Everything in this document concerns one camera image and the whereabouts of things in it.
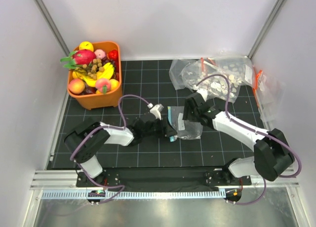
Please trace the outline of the blue zip top bag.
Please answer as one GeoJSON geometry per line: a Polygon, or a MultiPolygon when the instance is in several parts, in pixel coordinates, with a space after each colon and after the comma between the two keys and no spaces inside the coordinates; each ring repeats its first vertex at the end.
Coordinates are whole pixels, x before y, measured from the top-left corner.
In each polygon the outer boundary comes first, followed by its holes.
{"type": "Polygon", "coordinates": [[[176,130],[177,134],[170,137],[170,142],[177,139],[195,140],[200,139],[203,126],[198,122],[183,120],[184,107],[168,106],[168,121],[176,130]]]}

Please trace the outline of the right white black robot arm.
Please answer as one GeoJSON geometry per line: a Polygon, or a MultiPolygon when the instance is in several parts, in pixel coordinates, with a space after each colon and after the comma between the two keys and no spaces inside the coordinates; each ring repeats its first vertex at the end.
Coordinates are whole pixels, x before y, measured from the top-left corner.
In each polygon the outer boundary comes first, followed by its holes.
{"type": "Polygon", "coordinates": [[[225,133],[253,151],[253,156],[233,158],[223,166],[222,179],[229,186],[241,177],[260,175],[268,181],[281,177],[295,161],[284,134],[273,129],[258,128],[236,118],[227,111],[228,103],[216,106],[205,95],[195,92],[185,99],[183,120],[225,133]]]}

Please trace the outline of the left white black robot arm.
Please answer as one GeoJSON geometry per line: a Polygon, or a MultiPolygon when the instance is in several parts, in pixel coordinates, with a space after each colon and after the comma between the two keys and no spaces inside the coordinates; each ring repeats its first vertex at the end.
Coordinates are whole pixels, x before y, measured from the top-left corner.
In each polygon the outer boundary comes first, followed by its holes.
{"type": "Polygon", "coordinates": [[[133,120],[126,128],[90,118],[72,129],[64,138],[64,144],[72,152],[71,161],[76,162],[87,173],[88,183],[98,188],[105,180],[103,168],[96,157],[102,146],[135,146],[146,137],[169,139],[176,135],[177,131],[166,116],[162,119],[152,115],[145,119],[142,116],[133,120]]]}

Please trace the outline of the small yellow orange fruit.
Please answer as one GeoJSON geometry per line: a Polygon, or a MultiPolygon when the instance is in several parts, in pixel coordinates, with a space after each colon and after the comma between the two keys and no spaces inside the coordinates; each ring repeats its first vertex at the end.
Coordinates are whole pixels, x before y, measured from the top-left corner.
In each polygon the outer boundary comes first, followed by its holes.
{"type": "Polygon", "coordinates": [[[115,90],[119,86],[119,81],[116,79],[111,79],[110,84],[111,84],[111,90],[115,90]]]}

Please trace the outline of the pink peach with leaf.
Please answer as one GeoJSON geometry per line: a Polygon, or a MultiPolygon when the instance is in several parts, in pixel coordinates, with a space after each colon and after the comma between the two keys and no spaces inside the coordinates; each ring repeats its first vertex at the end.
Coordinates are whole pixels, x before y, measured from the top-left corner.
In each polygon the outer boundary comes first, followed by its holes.
{"type": "Polygon", "coordinates": [[[109,79],[100,78],[96,81],[95,88],[102,94],[106,94],[107,92],[111,91],[112,85],[109,79]]]}

